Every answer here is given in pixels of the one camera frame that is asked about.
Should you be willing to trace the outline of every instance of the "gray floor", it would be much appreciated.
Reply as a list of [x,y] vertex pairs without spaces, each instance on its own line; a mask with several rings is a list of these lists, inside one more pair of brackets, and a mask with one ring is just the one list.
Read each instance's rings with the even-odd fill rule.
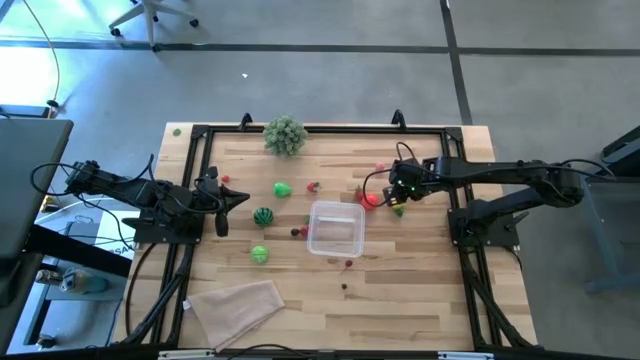
[[[201,27],[161,16],[163,42],[446,45],[436,0],[167,3],[191,8]],[[111,41],[106,25],[129,6],[126,0],[31,4],[53,38],[81,41]],[[22,6],[14,4],[0,23],[0,38],[41,39]],[[451,8],[460,46],[640,45],[634,17],[640,3],[631,0],[451,0]],[[122,30],[127,40],[145,39],[142,19]],[[96,159],[120,173],[136,172],[157,152],[168,121],[237,122],[250,112],[259,121],[291,113],[306,122],[386,123],[401,108],[413,124],[461,124],[444,54],[59,50],[58,56],[60,117],[76,124],[64,160]],[[51,96],[55,68],[47,49],[0,48],[0,59],[6,64],[0,103],[35,105]],[[490,127],[498,160],[596,158],[638,125],[639,57],[463,56],[461,63],[473,122]],[[62,178],[54,185],[62,188]],[[634,346],[640,291],[583,290],[603,270],[582,210],[537,209],[519,225],[539,341],[554,350],[640,358]],[[47,324],[55,328],[56,321]],[[87,326],[77,321],[77,328]]]

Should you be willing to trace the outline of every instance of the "beige cloth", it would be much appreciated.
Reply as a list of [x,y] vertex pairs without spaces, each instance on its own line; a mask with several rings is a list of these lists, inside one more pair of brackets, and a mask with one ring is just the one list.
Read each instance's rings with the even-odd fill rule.
[[212,349],[221,351],[284,307],[272,280],[188,297]]

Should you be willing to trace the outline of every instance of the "red berry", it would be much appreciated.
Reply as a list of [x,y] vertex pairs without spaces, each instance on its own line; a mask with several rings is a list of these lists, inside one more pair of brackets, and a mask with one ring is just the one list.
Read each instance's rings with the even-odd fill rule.
[[362,198],[360,205],[367,210],[371,211],[375,209],[375,205],[378,205],[378,197],[375,194],[367,194],[367,198]]

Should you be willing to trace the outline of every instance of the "butcher block tabletop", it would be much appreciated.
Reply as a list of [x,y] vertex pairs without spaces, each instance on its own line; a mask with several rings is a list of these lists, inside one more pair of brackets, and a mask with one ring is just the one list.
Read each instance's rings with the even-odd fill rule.
[[[192,126],[167,124],[157,179],[181,183]],[[176,129],[181,135],[176,136]],[[464,126],[462,130],[469,161],[495,160],[487,127]],[[249,193],[251,198],[230,212],[228,237],[218,237],[214,216],[207,216],[188,293],[273,280],[285,303],[283,310],[229,348],[276,343],[296,349],[473,349],[460,260],[449,239],[448,194],[410,201],[402,217],[386,206],[367,212],[364,253],[346,270],[344,258],[313,255],[304,236],[291,235],[292,228],[304,224],[314,201],[353,202],[354,190],[375,170],[376,163],[388,167],[397,158],[398,141],[407,143],[419,160],[441,155],[440,140],[433,135],[309,134],[300,155],[292,159],[270,155],[262,134],[215,135],[210,166],[230,177],[229,188]],[[203,143],[196,152],[194,178],[199,174]],[[288,183],[292,195],[276,198],[273,184],[277,181]],[[320,182],[317,193],[306,189],[311,182]],[[367,192],[381,196],[385,186],[387,174],[374,176]],[[502,195],[499,185],[474,185],[473,189],[476,198]],[[271,226],[260,228],[254,223],[253,212],[260,207],[273,210]],[[267,263],[251,261],[249,252],[256,245],[269,249]],[[132,272],[145,248],[136,252]],[[159,244],[141,266],[131,298],[132,327],[158,297],[167,250],[168,245]],[[496,302],[523,337],[535,343],[518,262],[502,248],[486,250]],[[482,302],[478,303],[483,334],[489,339],[486,312]],[[169,303],[163,341],[173,308]],[[124,337],[121,311],[113,340]],[[191,309],[184,314],[179,347],[209,347]]]

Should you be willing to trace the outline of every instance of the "red strawberry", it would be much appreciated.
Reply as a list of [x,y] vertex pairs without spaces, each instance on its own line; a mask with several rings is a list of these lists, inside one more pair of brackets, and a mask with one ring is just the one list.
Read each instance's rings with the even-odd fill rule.
[[309,183],[309,185],[307,185],[307,190],[309,190],[310,192],[318,192],[319,187],[320,187],[319,182],[312,182],[312,183]]

